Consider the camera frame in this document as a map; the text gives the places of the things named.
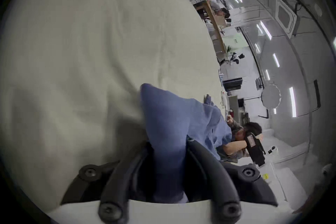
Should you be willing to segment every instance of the white bedsheet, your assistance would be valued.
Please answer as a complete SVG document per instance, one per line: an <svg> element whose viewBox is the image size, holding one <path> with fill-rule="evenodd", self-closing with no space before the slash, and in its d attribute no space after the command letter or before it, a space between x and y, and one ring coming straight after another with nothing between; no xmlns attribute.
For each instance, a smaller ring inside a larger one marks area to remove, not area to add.
<svg viewBox="0 0 336 224"><path fill-rule="evenodd" d="M86 164L145 139L139 87L218 107L218 63L188 0L13 0L1 30L1 154L42 210Z"/></svg>

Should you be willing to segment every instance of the black cable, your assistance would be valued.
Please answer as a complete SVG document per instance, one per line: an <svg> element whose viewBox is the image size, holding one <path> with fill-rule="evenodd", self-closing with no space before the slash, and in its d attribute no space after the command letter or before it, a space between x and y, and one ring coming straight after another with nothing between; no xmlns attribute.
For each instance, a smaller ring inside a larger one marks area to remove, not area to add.
<svg viewBox="0 0 336 224"><path fill-rule="evenodd" d="M313 112L315 112L317 109L319 109L319 107L318 107L318 108L316 108L316 109L314 109L313 111L310 111L310 112L308 112L308 113L305 113L305 114L303 114L303 115L300 115L300 116L297 116L297 117L306 116L306 115L308 115L308 114L310 114L310 113L313 113Z"/></svg>
<svg viewBox="0 0 336 224"><path fill-rule="evenodd" d="M259 97L254 97L254 98L249 98L249 99L244 99L244 101L247 101L247 100L253 100L253 99L258 99L258 98L261 98L261 96L259 96Z"/></svg>

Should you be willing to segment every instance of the white wall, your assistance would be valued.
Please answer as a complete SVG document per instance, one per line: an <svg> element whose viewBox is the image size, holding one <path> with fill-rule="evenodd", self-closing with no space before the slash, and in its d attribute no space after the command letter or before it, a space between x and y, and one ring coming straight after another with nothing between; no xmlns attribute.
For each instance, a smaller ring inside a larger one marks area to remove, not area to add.
<svg viewBox="0 0 336 224"><path fill-rule="evenodd" d="M225 75L225 79L235 79L242 77L243 83L240 90L231 91L232 95L238 98L253 98L261 96L261 90L257 90L255 80L259 77L258 69L255 64L250 47L244 47L235 50L240 55L243 53L245 58L241 59L239 64L232 65L223 64L221 72ZM270 119L260 116L266 116L266 108L263 106L261 99L253 99L245 101L245 111L249 113L250 121L257 122L263 129L270 128Z"/></svg>

